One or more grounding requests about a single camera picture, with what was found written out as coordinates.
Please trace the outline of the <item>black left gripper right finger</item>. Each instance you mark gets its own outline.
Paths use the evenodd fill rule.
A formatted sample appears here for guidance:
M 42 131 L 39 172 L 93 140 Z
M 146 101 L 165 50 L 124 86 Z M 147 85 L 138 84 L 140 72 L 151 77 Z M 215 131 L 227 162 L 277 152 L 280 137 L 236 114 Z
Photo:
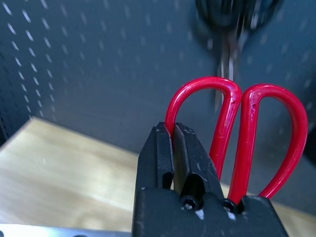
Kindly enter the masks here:
M 202 200 L 206 193 L 222 198 L 218 175 L 193 129 L 176 123 L 173 137 L 174 189 L 181 198 Z

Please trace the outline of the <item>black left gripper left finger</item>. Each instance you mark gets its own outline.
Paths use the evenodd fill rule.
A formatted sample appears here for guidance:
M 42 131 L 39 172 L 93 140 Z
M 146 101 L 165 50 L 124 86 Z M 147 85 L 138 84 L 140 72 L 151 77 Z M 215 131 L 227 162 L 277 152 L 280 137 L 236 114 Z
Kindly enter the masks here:
M 152 128 L 138 157 L 137 189 L 170 189 L 173 174 L 171 137 L 164 122 L 159 122 Z

